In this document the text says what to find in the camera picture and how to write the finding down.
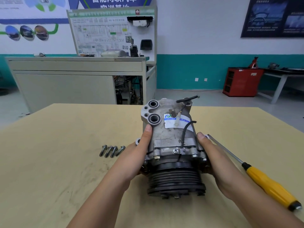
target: screw head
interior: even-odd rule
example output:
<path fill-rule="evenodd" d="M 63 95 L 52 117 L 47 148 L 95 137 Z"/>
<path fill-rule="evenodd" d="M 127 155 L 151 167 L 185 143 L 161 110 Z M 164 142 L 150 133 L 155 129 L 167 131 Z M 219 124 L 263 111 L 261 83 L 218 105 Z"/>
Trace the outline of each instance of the screw head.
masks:
<path fill-rule="evenodd" d="M 179 150 L 178 150 L 178 149 L 173 149 L 173 153 L 174 153 L 174 154 L 178 154 L 178 153 L 179 153 Z"/>

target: steel bolt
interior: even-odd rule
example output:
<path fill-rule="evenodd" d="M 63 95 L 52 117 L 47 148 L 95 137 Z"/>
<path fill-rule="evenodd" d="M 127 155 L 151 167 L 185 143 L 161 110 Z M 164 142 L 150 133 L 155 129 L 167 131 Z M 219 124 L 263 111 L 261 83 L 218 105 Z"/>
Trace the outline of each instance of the steel bolt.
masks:
<path fill-rule="evenodd" d="M 179 153 L 179 150 L 178 150 L 178 149 L 173 149 L 173 153 L 174 153 L 174 154 L 178 154 L 178 153 Z"/>
<path fill-rule="evenodd" d="M 101 156 L 103 155 L 103 152 L 104 152 L 107 148 L 108 148 L 107 145 L 103 145 L 103 146 L 102 146 L 102 150 L 101 150 L 101 152 L 100 152 L 100 154 L 99 154 L 99 157 L 101 157 Z"/>
<path fill-rule="evenodd" d="M 113 146 L 109 146 L 108 151 L 105 153 L 104 157 L 108 157 L 112 149 L 113 149 Z"/>
<path fill-rule="evenodd" d="M 119 151 L 117 151 L 117 153 L 115 154 L 115 156 L 117 157 L 118 155 L 120 155 L 121 152 L 123 152 L 125 150 L 125 146 L 122 146 Z"/>
<path fill-rule="evenodd" d="M 114 157 L 114 154 L 115 154 L 115 151 L 116 151 L 116 150 L 118 150 L 118 148 L 117 148 L 117 146 L 114 146 L 113 151 L 112 151 L 112 153 L 111 153 L 111 155 L 110 155 L 111 158 Z"/>

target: screwdriver shaft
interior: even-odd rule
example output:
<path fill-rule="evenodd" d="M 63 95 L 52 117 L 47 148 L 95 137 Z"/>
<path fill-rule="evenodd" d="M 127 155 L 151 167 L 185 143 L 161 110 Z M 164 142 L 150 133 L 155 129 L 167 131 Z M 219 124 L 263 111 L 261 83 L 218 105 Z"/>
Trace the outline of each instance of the screwdriver shaft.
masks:
<path fill-rule="evenodd" d="M 227 153 L 229 153 L 232 157 L 234 157 L 236 160 L 238 160 L 241 164 L 243 164 L 243 161 L 239 159 L 237 156 L 235 156 L 233 153 L 231 153 L 226 147 L 224 147 L 221 143 L 219 143 L 217 140 L 215 140 L 210 134 L 208 134 L 209 138 L 214 141 L 216 145 L 221 147 L 223 150 L 225 150 Z"/>

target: wooden table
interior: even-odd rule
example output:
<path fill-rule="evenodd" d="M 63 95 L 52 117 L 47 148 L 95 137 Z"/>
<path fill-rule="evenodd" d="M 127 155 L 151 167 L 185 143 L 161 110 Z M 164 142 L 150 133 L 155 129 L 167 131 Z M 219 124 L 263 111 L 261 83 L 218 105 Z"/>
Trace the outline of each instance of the wooden table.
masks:
<path fill-rule="evenodd" d="M 0 131 L 0 227 L 65 227 L 115 162 L 101 147 L 142 134 L 141 106 L 53 104 Z M 304 134 L 259 108 L 192 107 L 196 131 L 211 134 L 304 203 Z M 120 227 L 250 227 L 203 174 L 205 196 L 162 200 L 137 176 L 124 194 Z M 297 216 L 304 220 L 304 213 Z"/>

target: circular image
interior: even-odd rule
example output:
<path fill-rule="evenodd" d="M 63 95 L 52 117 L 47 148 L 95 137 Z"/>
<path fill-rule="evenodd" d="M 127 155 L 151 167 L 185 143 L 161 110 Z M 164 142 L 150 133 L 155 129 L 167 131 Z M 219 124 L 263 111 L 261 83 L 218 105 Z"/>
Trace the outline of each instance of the circular image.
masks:
<path fill-rule="evenodd" d="M 37 25 L 35 27 L 35 32 L 37 38 L 39 38 L 42 41 L 46 41 L 49 38 L 49 34 L 47 30 L 43 26 Z"/>
<path fill-rule="evenodd" d="M 34 40 L 34 33 L 32 29 L 26 25 L 20 27 L 20 34 L 28 41 Z"/>
<path fill-rule="evenodd" d="M 19 31 L 11 25 L 5 27 L 5 33 L 14 41 L 19 41 L 20 39 Z"/>

